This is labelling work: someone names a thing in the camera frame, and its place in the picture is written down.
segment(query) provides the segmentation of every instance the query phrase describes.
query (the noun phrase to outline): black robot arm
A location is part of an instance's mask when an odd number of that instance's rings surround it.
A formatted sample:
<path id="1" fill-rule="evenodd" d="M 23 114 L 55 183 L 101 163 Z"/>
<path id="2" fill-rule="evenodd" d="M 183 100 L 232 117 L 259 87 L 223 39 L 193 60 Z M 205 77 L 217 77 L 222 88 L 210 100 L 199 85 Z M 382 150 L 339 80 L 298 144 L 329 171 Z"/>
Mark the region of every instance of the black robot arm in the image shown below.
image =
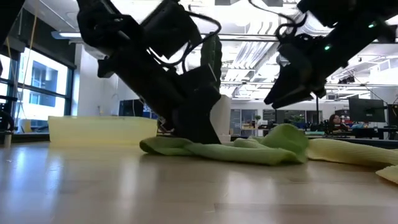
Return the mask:
<path id="1" fill-rule="evenodd" d="M 302 13 L 311 12 L 319 22 L 333 28 L 326 36 L 277 35 L 279 53 L 289 63 L 280 65 L 279 77 L 264 102 L 277 109 L 310 100 L 314 93 L 326 95 L 326 78 L 377 39 L 394 43 L 397 26 L 385 20 L 398 14 L 398 1 L 380 0 L 301 0 Z"/>
<path id="2" fill-rule="evenodd" d="M 190 18 L 191 12 L 177 1 L 164 0 L 138 24 L 109 0 L 77 2 L 82 39 L 107 55 L 98 61 L 99 77 L 109 78 L 114 73 L 120 77 L 161 117 L 162 129 L 193 142 L 220 143 L 210 123 L 210 111 L 221 98 L 214 88 L 216 79 L 210 66 L 181 75 L 174 68 L 205 40 Z M 178 62 L 164 63 L 158 58 L 170 58 L 186 44 Z"/>

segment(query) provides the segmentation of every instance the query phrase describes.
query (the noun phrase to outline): green cloth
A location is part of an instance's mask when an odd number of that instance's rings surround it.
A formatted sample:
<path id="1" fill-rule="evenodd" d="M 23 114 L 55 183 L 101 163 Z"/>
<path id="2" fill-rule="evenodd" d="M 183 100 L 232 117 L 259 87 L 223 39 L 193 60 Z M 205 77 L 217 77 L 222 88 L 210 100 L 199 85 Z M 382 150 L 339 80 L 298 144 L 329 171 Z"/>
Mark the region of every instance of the green cloth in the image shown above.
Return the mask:
<path id="1" fill-rule="evenodd" d="M 307 161 L 308 139 L 291 124 L 276 126 L 266 137 L 237 139 L 228 144 L 199 144 L 182 138 L 154 137 L 140 142 L 149 154 L 201 156 L 230 162 L 277 165 Z"/>

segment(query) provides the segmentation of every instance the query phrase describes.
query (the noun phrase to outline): ceiling light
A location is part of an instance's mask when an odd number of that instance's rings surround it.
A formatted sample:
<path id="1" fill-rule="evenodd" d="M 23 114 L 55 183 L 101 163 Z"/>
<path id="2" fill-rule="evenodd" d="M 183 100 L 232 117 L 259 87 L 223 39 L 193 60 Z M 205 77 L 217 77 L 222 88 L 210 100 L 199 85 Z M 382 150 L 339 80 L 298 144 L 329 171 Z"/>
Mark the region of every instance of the ceiling light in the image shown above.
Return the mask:
<path id="1" fill-rule="evenodd" d="M 63 38 L 81 38 L 80 33 L 72 33 L 72 32 L 59 32 L 60 37 Z"/>

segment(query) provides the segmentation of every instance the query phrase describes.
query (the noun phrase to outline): white cylinder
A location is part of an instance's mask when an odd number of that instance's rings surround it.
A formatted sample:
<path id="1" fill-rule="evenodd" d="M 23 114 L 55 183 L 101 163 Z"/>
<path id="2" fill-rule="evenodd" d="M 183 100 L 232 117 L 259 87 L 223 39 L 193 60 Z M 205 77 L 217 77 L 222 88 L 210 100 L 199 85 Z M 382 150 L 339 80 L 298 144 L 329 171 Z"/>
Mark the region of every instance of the white cylinder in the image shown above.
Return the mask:
<path id="1" fill-rule="evenodd" d="M 210 121 L 221 142 L 230 142 L 229 123 L 231 117 L 231 99 L 222 95 L 210 112 Z"/>
<path id="2" fill-rule="evenodd" d="M 17 133 L 31 133 L 32 128 L 30 128 L 30 120 L 29 119 L 20 119 L 18 121 L 18 131 Z"/>

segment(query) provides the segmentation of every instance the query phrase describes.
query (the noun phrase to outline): yellow foam block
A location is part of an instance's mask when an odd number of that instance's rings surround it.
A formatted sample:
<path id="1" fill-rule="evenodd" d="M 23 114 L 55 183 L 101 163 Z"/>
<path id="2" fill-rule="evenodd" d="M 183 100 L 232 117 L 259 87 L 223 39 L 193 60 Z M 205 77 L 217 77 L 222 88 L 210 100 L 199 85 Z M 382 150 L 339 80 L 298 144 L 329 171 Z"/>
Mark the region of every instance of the yellow foam block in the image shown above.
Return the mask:
<path id="1" fill-rule="evenodd" d="M 307 156 L 313 160 L 383 168 L 377 175 L 398 184 L 398 150 L 353 144 L 334 139 L 312 139 Z"/>
<path id="2" fill-rule="evenodd" d="M 398 184 L 398 166 L 389 166 L 376 172 L 377 175 Z"/>
<path id="3" fill-rule="evenodd" d="M 52 145 L 131 146 L 156 136 L 157 121 L 140 117 L 49 117 Z"/>

